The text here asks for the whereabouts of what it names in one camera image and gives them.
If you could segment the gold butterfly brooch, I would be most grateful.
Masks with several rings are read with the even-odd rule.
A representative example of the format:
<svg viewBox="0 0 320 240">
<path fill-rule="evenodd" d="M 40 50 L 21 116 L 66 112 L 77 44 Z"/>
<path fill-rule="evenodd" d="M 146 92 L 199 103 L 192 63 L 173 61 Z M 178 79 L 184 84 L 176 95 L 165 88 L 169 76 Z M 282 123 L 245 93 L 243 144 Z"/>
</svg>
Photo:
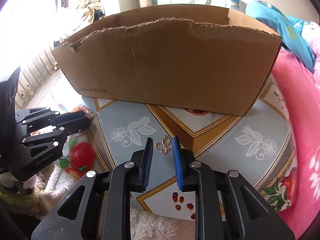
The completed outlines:
<svg viewBox="0 0 320 240">
<path fill-rule="evenodd" d="M 155 148 L 161 152 L 161 154 L 167 154 L 172 150 L 172 140 L 168 135 L 165 135 L 161 142 L 155 143 Z"/>
</svg>

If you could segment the white gloved hand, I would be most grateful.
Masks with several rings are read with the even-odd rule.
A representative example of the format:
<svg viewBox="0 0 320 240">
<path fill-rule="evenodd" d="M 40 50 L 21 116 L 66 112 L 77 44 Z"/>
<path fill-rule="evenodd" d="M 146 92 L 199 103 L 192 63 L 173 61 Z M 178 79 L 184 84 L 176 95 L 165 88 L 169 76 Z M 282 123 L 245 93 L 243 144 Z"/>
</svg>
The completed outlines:
<svg viewBox="0 0 320 240">
<path fill-rule="evenodd" d="M 24 189 L 25 192 L 32 191 L 36 180 L 36 175 L 33 175 L 28 180 L 19 181 L 10 172 L 1 174 L 1 185 L 11 192 L 18 192 L 20 189 Z"/>
</svg>

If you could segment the white fluffy towel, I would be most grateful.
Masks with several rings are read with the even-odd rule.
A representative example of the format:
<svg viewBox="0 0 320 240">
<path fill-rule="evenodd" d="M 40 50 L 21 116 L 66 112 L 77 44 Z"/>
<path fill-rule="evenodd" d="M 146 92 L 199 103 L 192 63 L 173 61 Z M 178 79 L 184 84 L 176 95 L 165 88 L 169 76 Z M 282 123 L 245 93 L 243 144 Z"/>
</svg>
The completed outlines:
<svg viewBox="0 0 320 240">
<path fill-rule="evenodd" d="M 111 239 L 103 232 L 110 218 L 106 210 L 106 187 L 102 179 L 108 173 L 83 176 L 65 190 L 55 206 L 32 233 L 32 239 Z M 131 239 L 194 239 L 195 223 L 131 208 L 129 213 Z"/>
</svg>

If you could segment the metal balcony railing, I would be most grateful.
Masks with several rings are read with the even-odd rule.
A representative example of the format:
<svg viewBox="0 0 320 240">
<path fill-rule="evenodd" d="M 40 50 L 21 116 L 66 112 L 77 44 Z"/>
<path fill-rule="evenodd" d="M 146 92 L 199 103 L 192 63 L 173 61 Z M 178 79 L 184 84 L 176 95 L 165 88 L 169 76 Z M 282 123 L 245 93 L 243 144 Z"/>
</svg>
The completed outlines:
<svg viewBox="0 0 320 240">
<path fill-rule="evenodd" d="M 24 109 L 53 72 L 60 68 L 52 50 L 52 46 L 42 46 L 24 56 L 15 96 L 16 109 Z"/>
</svg>

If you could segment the fruit pattern tablecloth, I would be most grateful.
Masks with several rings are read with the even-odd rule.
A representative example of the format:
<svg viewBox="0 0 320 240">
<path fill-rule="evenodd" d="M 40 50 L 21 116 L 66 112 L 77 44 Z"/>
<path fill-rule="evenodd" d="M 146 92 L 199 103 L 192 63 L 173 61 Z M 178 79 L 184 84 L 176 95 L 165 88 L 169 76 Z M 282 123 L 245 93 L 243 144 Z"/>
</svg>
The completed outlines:
<svg viewBox="0 0 320 240">
<path fill-rule="evenodd" d="M 57 163 L 76 178 L 91 169 L 109 171 L 152 138 L 148 187 L 131 195 L 131 205 L 137 209 L 195 218 L 195 194 L 179 190 L 172 150 L 161 154 L 155 148 L 165 135 L 171 140 L 178 137 L 183 148 L 216 171 L 237 170 L 277 212 L 295 202 L 296 143 L 289 111 L 273 76 L 245 116 L 100 98 L 85 98 L 85 105 L 92 109 L 91 126 L 68 138 Z"/>
</svg>

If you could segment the pink floral blanket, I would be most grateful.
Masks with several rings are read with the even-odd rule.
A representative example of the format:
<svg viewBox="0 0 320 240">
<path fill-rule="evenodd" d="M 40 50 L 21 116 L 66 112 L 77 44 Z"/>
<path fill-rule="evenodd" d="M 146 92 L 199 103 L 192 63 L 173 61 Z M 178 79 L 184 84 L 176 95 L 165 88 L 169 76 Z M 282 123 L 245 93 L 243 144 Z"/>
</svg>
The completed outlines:
<svg viewBox="0 0 320 240">
<path fill-rule="evenodd" d="M 272 74 L 289 110 L 298 158 L 296 200 L 280 216 L 300 238 L 319 213 L 319 61 L 310 72 L 282 49 Z"/>
</svg>

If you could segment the brown cardboard box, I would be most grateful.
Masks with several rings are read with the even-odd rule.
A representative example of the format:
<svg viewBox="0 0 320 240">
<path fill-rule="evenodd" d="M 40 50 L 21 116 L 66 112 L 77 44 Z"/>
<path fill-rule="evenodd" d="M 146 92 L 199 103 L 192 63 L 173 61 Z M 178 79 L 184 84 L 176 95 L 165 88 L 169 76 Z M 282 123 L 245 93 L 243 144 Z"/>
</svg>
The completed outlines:
<svg viewBox="0 0 320 240">
<path fill-rule="evenodd" d="M 98 20 L 52 54 L 83 96 L 245 115 L 280 48 L 274 30 L 237 10 L 169 4 Z"/>
</svg>

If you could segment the blue patterned quilt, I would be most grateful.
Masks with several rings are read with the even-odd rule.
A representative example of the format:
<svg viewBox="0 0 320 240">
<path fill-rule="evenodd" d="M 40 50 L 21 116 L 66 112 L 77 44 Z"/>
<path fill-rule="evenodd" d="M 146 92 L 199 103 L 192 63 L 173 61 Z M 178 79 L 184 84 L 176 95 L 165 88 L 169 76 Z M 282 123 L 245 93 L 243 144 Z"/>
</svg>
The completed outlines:
<svg viewBox="0 0 320 240">
<path fill-rule="evenodd" d="M 277 7 L 265 1 L 248 3 L 245 12 L 276 31 L 283 40 L 282 46 L 294 54 L 310 72 L 314 72 L 316 56 L 310 44 L 302 37 L 307 21 L 284 15 Z"/>
</svg>

